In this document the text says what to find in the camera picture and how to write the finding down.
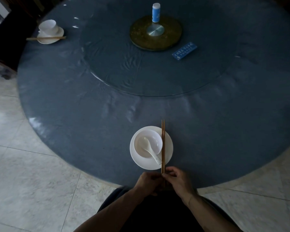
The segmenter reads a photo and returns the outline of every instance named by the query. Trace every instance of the tile floor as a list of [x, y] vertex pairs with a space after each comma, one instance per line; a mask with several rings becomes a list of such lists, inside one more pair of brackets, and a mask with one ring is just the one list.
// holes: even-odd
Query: tile floor
[[[205, 194], [245, 232], [290, 232], [290, 156]], [[16, 79], [0, 78], [0, 232], [72, 232], [114, 190], [69, 166], [26, 120]]]

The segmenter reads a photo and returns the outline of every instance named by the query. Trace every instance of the hand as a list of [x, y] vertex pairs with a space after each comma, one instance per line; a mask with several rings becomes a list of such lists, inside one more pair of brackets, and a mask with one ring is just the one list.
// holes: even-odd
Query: hand
[[148, 195], [157, 195], [154, 190], [163, 181], [161, 173], [158, 172], [143, 172], [135, 184], [133, 190], [143, 200]]
[[188, 206], [190, 199], [195, 195], [188, 175], [176, 167], [166, 167], [166, 170], [170, 173], [162, 174], [163, 178], [172, 184], [176, 194]]

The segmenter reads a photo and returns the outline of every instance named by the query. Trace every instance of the blue label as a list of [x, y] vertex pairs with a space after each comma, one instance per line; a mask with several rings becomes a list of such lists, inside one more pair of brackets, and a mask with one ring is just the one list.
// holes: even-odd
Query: blue label
[[152, 8], [152, 21], [158, 23], [160, 20], [160, 9]]
[[175, 59], [180, 60], [184, 58], [187, 54], [189, 54], [191, 51], [195, 50], [197, 46], [193, 44], [192, 42], [189, 42], [187, 45], [180, 48], [178, 51], [174, 52], [172, 55]]

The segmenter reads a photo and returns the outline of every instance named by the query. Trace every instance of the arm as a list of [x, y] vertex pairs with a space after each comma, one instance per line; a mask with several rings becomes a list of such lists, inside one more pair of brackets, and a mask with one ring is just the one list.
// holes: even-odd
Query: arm
[[161, 182], [162, 177], [160, 173], [143, 172], [133, 189], [82, 223], [74, 232], [119, 231], [135, 207], [146, 196], [152, 194]]
[[195, 194], [185, 172], [176, 167], [167, 167], [166, 170], [171, 173], [162, 174], [162, 176], [172, 184], [176, 194], [190, 209], [205, 232], [241, 232]]

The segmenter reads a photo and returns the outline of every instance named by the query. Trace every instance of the forearm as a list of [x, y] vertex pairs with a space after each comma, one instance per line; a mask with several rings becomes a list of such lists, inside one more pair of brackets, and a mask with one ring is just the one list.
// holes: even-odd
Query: forearm
[[139, 196], [137, 190], [131, 189], [81, 224], [74, 232], [117, 232], [142, 201], [143, 198]]
[[187, 202], [188, 208], [205, 232], [240, 232], [200, 196], [193, 195]]

